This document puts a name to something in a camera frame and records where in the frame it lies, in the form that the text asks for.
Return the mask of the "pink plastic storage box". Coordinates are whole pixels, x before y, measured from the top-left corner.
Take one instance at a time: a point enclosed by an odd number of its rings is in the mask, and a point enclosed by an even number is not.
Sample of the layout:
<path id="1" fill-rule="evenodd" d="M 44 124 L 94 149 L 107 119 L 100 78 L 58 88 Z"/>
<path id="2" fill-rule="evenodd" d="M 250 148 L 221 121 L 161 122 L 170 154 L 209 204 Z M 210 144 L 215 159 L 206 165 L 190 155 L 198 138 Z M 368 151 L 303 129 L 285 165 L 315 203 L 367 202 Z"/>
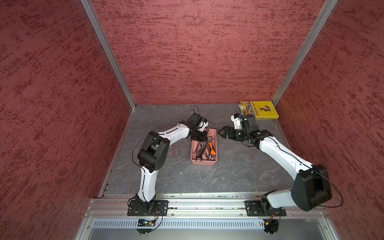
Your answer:
<path id="1" fill-rule="evenodd" d="M 192 141 L 191 161 L 193 165 L 214 166 L 218 161 L 217 130 L 210 129 L 204 152 L 203 143 Z"/>

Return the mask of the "long silver combination wrench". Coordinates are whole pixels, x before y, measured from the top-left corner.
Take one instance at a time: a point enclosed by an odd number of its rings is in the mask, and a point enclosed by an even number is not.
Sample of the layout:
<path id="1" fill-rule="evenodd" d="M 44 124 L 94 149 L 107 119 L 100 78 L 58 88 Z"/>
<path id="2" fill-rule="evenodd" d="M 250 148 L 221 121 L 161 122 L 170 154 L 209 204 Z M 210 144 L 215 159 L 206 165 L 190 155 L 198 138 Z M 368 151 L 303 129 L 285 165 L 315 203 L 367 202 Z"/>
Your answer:
<path id="1" fill-rule="evenodd" d="M 195 161 L 209 161 L 209 155 L 207 153 L 207 146 L 208 143 L 200 143 L 198 142 L 198 145 L 194 151 L 195 154 Z"/>

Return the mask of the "small end wrench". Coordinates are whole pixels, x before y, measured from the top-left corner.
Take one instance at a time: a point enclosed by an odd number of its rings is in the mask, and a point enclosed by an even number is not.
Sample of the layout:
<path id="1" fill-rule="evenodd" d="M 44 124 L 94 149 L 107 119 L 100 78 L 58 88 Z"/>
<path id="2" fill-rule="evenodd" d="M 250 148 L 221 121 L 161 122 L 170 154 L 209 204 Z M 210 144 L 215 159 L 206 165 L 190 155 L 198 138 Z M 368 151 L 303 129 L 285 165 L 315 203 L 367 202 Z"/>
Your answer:
<path id="1" fill-rule="evenodd" d="M 182 157 L 182 144 L 183 144 L 183 140 L 179 140 L 178 159 L 180 159 Z"/>

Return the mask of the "silver combination wrench 13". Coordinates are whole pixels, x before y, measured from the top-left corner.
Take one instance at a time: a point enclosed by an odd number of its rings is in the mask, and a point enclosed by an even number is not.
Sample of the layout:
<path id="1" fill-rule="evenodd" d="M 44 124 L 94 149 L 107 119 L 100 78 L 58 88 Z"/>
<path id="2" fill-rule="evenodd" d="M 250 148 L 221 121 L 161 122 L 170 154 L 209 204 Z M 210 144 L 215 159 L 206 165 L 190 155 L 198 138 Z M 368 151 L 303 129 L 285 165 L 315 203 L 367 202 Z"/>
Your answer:
<path id="1" fill-rule="evenodd" d="M 172 155 L 172 159 L 175 159 L 175 158 L 176 158 L 176 142 L 175 142 L 172 146 L 173 146 L 173 155 Z"/>

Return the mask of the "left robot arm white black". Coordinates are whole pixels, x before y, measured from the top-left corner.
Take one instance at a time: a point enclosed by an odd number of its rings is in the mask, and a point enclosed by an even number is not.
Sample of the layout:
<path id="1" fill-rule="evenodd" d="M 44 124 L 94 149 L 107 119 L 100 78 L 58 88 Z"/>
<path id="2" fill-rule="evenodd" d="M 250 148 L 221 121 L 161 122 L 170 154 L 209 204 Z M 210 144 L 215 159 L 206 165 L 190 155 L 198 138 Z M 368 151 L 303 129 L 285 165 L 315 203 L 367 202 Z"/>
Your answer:
<path id="1" fill-rule="evenodd" d="M 168 150 L 174 143 L 190 138 L 197 142 L 208 139 L 211 124 L 205 119 L 198 124 L 180 122 L 175 127 L 164 132 L 151 131 L 142 139 L 142 146 L 138 151 L 137 166 L 141 169 L 139 191 L 135 196 L 138 206 L 150 213 L 155 206 L 156 181 L 160 168 L 164 165 Z"/>

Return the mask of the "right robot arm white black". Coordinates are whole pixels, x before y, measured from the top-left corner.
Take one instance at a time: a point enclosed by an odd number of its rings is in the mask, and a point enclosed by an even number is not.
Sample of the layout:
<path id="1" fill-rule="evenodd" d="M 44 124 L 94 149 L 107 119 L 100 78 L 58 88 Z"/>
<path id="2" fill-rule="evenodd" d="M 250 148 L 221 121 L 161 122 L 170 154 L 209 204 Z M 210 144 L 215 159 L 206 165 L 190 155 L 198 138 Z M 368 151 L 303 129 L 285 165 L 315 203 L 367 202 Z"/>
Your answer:
<path id="1" fill-rule="evenodd" d="M 270 156 L 294 180 L 293 187 L 283 191 L 271 191 L 261 196 L 259 208 L 269 214 L 281 208 L 294 208 L 308 212 L 332 199 L 332 188 L 328 170 L 323 165 L 313 165 L 282 145 L 267 130 L 236 130 L 225 126 L 219 130 L 224 139 L 248 142 L 251 146 Z"/>

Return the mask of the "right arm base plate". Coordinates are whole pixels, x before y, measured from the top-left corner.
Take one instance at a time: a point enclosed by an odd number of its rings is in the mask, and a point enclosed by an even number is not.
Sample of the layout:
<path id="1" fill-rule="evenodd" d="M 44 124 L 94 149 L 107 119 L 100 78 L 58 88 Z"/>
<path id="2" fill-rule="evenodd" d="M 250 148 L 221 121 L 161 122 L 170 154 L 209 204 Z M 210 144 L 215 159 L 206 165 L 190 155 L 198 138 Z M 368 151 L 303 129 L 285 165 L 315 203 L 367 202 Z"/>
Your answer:
<path id="1" fill-rule="evenodd" d="M 273 208 L 265 201 L 244 201 L 248 217 L 286 217 L 287 213 L 282 208 Z"/>

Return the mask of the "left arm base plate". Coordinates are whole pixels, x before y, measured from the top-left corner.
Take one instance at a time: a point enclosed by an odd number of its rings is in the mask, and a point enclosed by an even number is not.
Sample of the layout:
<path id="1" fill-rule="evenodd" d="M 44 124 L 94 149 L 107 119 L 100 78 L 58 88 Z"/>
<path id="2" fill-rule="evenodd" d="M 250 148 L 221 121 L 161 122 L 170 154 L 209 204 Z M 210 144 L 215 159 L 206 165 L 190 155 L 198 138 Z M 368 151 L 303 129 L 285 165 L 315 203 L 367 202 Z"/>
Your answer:
<path id="1" fill-rule="evenodd" d="M 141 200 L 130 201 L 128 205 L 128 216 L 166 216 L 168 212 L 169 201 L 166 200 L 152 200 L 145 203 Z"/>

